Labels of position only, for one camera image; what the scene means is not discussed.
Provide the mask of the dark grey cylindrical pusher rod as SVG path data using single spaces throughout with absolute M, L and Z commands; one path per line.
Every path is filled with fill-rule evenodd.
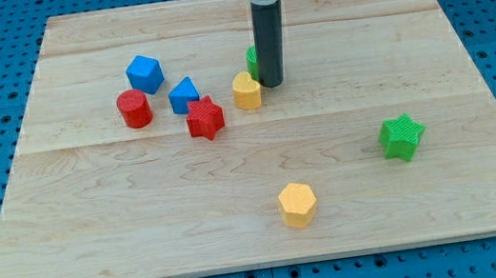
M 281 1 L 250 7 L 258 80 L 266 88 L 275 88 L 284 81 Z

